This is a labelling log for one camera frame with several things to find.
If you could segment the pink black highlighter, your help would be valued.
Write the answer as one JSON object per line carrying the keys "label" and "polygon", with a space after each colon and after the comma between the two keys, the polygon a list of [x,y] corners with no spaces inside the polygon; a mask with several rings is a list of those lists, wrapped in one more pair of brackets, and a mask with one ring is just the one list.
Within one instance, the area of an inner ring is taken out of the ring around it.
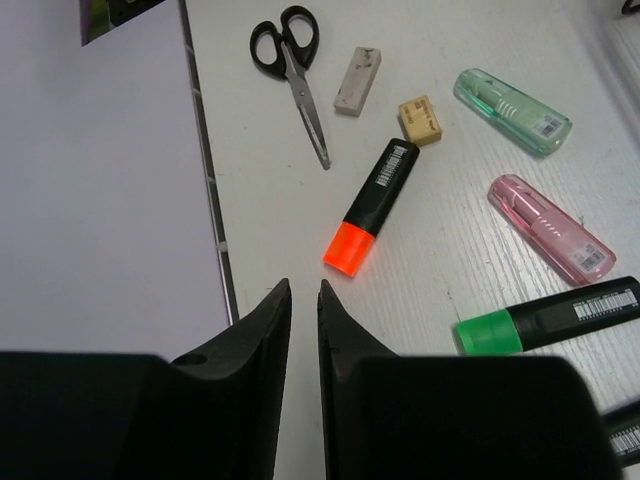
{"label": "pink black highlighter", "polygon": [[603,417],[610,443],[623,467],[639,463],[640,403],[634,401]]}

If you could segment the green correction tape dispenser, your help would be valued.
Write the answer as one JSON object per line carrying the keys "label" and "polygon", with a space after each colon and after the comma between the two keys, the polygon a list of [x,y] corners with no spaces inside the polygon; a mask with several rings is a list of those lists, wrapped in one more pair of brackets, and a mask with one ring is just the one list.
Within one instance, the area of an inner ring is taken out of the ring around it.
{"label": "green correction tape dispenser", "polygon": [[478,68],[461,72],[453,93],[488,124],[535,157],[555,153],[573,126],[566,115]]}

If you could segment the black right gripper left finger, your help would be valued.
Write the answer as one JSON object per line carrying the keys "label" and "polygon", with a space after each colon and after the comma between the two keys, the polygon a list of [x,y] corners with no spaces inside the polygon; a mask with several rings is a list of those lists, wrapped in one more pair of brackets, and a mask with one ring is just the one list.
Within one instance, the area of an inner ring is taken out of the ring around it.
{"label": "black right gripper left finger", "polygon": [[279,281],[244,318],[166,361],[5,351],[5,479],[269,479],[292,295]]}

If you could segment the pink correction tape dispenser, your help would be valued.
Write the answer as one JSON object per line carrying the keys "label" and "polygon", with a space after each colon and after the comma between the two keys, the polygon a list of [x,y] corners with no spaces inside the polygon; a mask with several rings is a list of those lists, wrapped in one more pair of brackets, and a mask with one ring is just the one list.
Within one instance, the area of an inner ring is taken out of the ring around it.
{"label": "pink correction tape dispenser", "polygon": [[496,178],[487,198],[567,283],[590,285],[613,269],[614,252],[521,177]]}

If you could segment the small beige eraser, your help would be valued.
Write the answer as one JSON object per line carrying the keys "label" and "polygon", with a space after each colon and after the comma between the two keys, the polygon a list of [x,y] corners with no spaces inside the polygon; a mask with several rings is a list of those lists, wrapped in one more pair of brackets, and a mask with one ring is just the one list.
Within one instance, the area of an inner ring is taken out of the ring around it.
{"label": "small beige eraser", "polygon": [[441,140],[442,128],[427,95],[401,104],[398,113],[409,142],[422,147]]}

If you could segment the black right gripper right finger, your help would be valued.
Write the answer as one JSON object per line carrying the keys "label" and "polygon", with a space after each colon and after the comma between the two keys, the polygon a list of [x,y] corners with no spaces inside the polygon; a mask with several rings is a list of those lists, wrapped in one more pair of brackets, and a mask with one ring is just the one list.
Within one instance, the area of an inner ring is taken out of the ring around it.
{"label": "black right gripper right finger", "polygon": [[401,356],[328,281],[317,300],[330,479],[618,479],[578,372],[554,356]]}

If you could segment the green black highlighter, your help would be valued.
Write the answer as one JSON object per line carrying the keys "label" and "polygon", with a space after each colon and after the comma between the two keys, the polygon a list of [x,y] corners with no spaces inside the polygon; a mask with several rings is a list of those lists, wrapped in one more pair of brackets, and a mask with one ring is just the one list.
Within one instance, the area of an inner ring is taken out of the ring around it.
{"label": "green black highlighter", "polygon": [[455,332],[467,355],[511,355],[638,318],[639,282],[627,276],[468,319]]}

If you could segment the black handled scissors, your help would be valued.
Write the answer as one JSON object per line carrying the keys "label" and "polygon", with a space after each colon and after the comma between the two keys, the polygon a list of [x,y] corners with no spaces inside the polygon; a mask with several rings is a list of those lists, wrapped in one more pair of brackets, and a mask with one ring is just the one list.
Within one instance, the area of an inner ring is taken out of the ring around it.
{"label": "black handled scissors", "polygon": [[[294,19],[303,20],[311,28],[311,39],[304,46],[297,42],[291,30],[290,23]],[[312,12],[301,5],[292,5],[284,9],[280,15],[280,23],[281,29],[269,20],[260,22],[254,27],[249,41],[250,55],[254,65],[265,75],[288,82],[316,156],[322,168],[329,170],[331,160],[324,132],[305,77],[318,51],[319,25]],[[259,41],[265,36],[273,40],[276,51],[276,58],[271,63],[263,62],[258,55]]]}

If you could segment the orange black highlighter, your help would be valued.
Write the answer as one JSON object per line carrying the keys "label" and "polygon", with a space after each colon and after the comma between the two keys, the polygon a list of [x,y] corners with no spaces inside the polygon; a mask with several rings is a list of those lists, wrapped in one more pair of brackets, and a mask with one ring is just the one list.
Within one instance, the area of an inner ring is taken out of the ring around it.
{"label": "orange black highlighter", "polygon": [[419,147],[393,138],[377,160],[344,216],[323,262],[354,277],[384,225],[416,160]]}

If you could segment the grey white eraser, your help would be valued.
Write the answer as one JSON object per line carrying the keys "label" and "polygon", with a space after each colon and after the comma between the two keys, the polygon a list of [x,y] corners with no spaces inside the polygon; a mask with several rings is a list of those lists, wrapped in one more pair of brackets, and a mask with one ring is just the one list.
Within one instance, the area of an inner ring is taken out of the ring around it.
{"label": "grey white eraser", "polygon": [[341,115],[359,117],[381,65],[377,48],[357,47],[334,99],[334,110]]}

